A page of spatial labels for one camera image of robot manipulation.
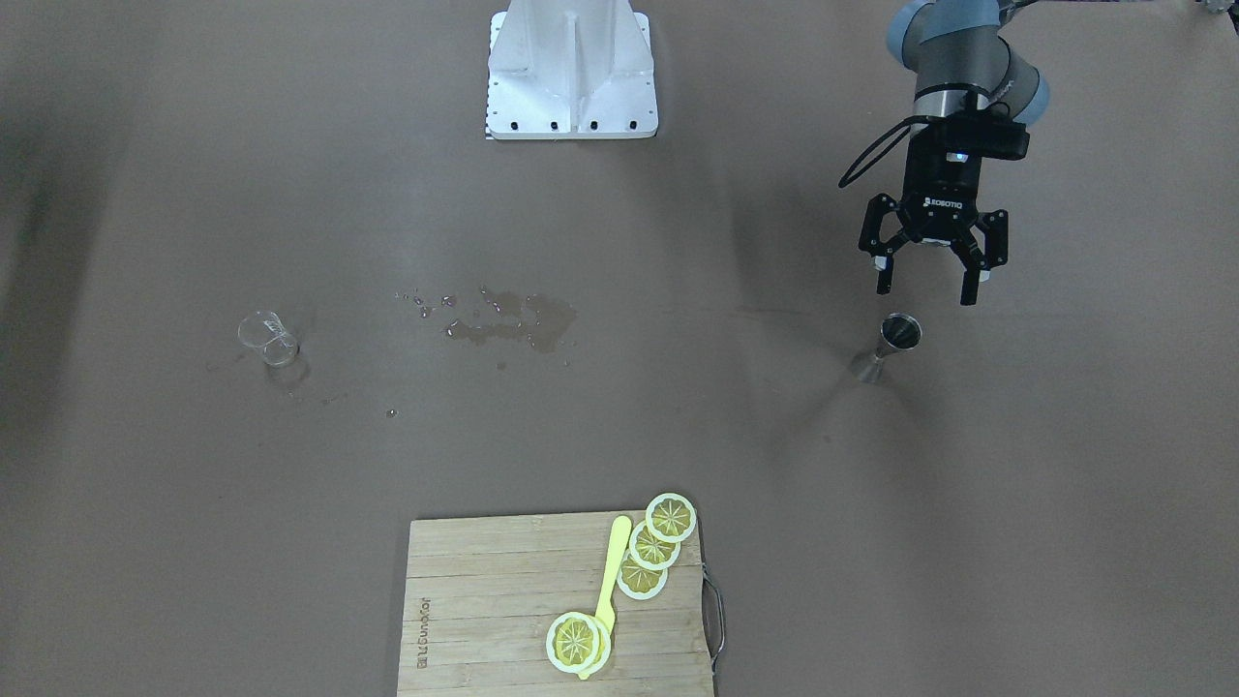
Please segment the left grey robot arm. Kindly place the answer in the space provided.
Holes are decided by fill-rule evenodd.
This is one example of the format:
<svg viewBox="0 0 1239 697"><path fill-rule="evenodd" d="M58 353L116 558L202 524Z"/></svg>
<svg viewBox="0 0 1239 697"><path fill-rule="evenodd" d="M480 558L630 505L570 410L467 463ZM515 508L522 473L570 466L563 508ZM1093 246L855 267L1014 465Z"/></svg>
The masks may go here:
<svg viewBox="0 0 1239 697"><path fill-rule="evenodd" d="M978 207L983 162L1025 158L1028 128L1049 105L1049 85L1009 41L1018 1L911 1L890 24L887 48L916 76L913 111L852 162L846 187L907 142L901 196L869 201L857 248L871 256L876 290L890 293L895 253L948 248L963 264L960 303L978 303L992 270L1009 262L1009 210Z"/></svg>

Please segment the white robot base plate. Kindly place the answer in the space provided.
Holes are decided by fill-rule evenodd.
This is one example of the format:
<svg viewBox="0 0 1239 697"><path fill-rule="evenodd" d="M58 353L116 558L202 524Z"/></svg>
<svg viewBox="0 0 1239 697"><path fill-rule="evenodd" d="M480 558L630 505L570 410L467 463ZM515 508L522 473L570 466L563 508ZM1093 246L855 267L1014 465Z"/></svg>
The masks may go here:
<svg viewBox="0 0 1239 697"><path fill-rule="evenodd" d="M650 19L628 1L512 1L489 19L486 137L659 131Z"/></svg>

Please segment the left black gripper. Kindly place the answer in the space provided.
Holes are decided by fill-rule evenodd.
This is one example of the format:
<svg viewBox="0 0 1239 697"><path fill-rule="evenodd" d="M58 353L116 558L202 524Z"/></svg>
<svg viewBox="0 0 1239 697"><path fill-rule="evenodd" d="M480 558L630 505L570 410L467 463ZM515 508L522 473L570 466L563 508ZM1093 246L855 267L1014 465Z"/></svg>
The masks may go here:
<svg viewBox="0 0 1239 697"><path fill-rule="evenodd" d="M871 256L877 272L876 293L892 290L895 253L904 244L954 248L964 266L960 305L978 305L983 279L1009 262L1009 210L978 213L983 158L935 154L913 136L926 123L909 124L901 201L872 196L864 210L859 250ZM883 222L895 215L898 229L882 238Z"/></svg>

